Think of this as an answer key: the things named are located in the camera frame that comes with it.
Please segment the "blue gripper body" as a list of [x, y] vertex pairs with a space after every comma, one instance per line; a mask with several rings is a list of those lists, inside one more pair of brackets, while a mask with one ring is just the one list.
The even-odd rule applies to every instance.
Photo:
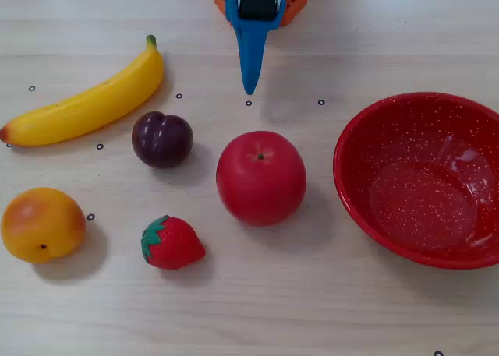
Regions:
[[276, 29], [285, 11], [285, 0], [226, 0], [225, 16], [234, 27]]

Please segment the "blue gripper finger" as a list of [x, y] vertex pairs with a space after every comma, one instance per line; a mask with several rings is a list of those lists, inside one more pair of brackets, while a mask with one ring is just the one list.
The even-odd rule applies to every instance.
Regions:
[[239, 46], [242, 84], [245, 92], [252, 95], [257, 87], [268, 31], [259, 23], [236, 25], [235, 33]]

